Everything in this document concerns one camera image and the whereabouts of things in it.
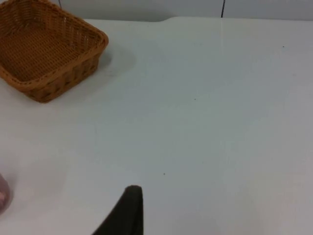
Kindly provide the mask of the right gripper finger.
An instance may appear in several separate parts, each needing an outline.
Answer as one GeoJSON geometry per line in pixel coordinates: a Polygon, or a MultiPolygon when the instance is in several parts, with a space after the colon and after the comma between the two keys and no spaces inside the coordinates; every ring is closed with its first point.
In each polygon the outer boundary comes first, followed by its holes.
{"type": "Polygon", "coordinates": [[[93,235],[143,235],[144,207],[142,187],[125,188],[116,205],[93,235]]]}

